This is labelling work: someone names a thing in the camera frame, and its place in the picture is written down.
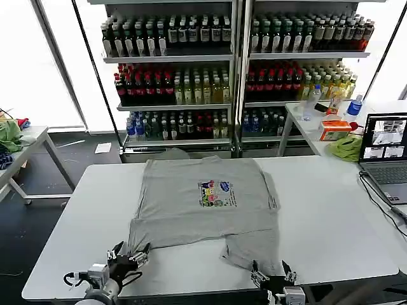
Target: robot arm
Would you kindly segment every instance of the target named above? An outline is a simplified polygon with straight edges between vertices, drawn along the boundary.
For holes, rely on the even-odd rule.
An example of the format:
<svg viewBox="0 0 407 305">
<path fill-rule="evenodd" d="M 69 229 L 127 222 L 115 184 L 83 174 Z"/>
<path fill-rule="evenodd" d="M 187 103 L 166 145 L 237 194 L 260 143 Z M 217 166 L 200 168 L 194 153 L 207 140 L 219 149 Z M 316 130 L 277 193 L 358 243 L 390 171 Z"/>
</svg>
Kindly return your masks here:
<svg viewBox="0 0 407 305">
<path fill-rule="evenodd" d="M 94 264 L 86 272 L 68 273 L 64 276 L 64 282 L 69 286 L 77 287 L 83 281 L 90 284 L 85 298 L 77 305 L 115 305 L 123 287 L 142 276 L 138 269 L 148 260 L 149 244 L 133 256 L 118 254 L 123 244 L 122 241 L 111 251 L 107 251 L 107 264 Z M 73 284 L 68 278 L 79 282 Z"/>
</svg>

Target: small table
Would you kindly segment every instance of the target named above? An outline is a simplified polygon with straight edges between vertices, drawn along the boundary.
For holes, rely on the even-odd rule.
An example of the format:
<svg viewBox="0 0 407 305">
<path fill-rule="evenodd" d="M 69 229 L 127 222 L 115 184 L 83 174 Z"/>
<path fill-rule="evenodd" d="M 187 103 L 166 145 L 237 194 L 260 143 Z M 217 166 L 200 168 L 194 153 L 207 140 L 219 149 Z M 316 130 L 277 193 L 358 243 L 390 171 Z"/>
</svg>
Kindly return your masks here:
<svg viewBox="0 0 407 305">
<path fill-rule="evenodd" d="M 337 283 L 398 273 L 354 200 L 364 191 L 336 180 L 330 162 L 318 156 L 256 159 L 271 173 L 281 202 L 279 255 L 298 272 L 298 285 Z M 22 297 L 30 301 L 75 301 L 87 285 L 70 290 L 62 277 L 106 263 L 106 250 L 128 240 L 145 164 L 91 165 L 48 239 Z M 121 298 L 219 294 L 255 289 L 250 271 L 219 258 L 224 240 L 154 249 L 140 280 Z"/>
<path fill-rule="evenodd" d="M 50 195 L 27 195 L 21 187 L 14 181 L 12 176 L 21 168 L 21 166 L 28 160 L 29 156 L 40 146 L 44 145 L 45 149 L 50 154 L 53 162 L 58 167 L 61 174 L 64 176 L 66 182 L 72 191 L 75 190 L 76 184 L 73 182 L 71 176 L 69 175 L 64 162 L 62 161 L 57 148 L 52 142 L 50 136 L 48 135 L 47 126 L 30 126 L 21 131 L 22 135 L 29 135 L 36 139 L 35 143 L 30 146 L 25 146 L 19 152 L 12 154 L 13 163 L 9 165 L 5 170 L 0 170 L 0 189 L 3 188 L 7 183 L 19 194 L 26 205 L 31 204 L 33 199 L 52 199 L 52 198 L 70 198 L 70 194 L 50 194 Z"/>
</svg>

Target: plastic bottle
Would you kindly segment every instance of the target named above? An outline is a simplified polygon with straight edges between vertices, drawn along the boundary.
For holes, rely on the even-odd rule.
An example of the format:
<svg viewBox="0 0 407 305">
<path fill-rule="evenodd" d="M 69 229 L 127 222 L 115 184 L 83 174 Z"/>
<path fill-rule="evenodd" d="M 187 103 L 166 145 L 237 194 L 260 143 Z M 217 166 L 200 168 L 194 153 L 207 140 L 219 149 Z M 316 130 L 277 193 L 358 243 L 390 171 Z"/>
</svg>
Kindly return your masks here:
<svg viewBox="0 0 407 305">
<path fill-rule="evenodd" d="M 306 104 L 303 109 L 303 120 L 310 121 L 315 105 L 318 103 L 319 98 L 321 97 L 321 87 L 316 85 L 309 95 Z"/>
</svg>

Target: yellow-green cloth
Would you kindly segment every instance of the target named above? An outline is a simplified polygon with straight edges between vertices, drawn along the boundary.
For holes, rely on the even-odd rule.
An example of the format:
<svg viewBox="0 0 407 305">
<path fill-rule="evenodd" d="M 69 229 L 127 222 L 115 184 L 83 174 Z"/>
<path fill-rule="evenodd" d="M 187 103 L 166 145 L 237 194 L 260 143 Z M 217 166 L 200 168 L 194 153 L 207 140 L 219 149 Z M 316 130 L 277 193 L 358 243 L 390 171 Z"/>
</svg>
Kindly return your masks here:
<svg viewBox="0 0 407 305">
<path fill-rule="evenodd" d="M 5 146 L 10 153 L 21 151 L 20 145 L 20 127 L 13 121 L 5 121 L 0 123 L 0 144 Z"/>
<path fill-rule="evenodd" d="M 358 135 L 348 135 L 330 145 L 328 150 L 331 154 L 349 162 L 357 162 L 362 146 L 362 137 Z"/>
</svg>

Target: table leg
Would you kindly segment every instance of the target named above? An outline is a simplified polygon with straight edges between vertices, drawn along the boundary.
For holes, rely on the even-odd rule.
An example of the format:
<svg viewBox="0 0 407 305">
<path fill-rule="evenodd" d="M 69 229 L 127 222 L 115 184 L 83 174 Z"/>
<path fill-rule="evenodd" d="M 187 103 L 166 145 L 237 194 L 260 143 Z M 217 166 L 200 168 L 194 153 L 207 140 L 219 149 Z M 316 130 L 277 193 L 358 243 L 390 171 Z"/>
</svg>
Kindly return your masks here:
<svg viewBox="0 0 407 305">
<path fill-rule="evenodd" d="M 286 123 L 284 125 L 284 130 L 282 131 L 279 151 L 277 151 L 277 157 L 283 157 L 284 151 L 286 150 L 288 136 L 291 132 L 292 127 L 293 127 L 293 119 L 291 118 L 291 115 L 288 113 L 287 118 L 286 118 Z"/>
<path fill-rule="evenodd" d="M 53 162 L 58 167 L 61 174 L 64 176 L 69 187 L 74 191 L 76 184 L 73 182 L 71 176 L 68 174 L 68 171 L 64 166 L 64 162 L 62 161 L 62 159 L 60 157 L 60 153 L 57 151 L 57 148 L 53 144 L 53 142 L 48 134 L 46 135 L 46 138 L 44 141 L 44 146 L 45 146 L 46 150 L 48 151 L 48 154 L 50 154 Z"/>
<path fill-rule="evenodd" d="M 12 188 L 14 188 L 14 190 L 17 192 L 17 194 L 19 194 L 21 196 L 21 198 L 23 198 L 23 200 L 25 201 L 25 203 L 24 203 L 25 205 L 31 204 L 32 200 L 27 199 L 27 194 L 22 190 L 22 188 L 17 184 L 17 182 L 14 181 L 13 178 L 10 178 L 8 183 L 10 184 L 10 186 Z"/>
</svg>

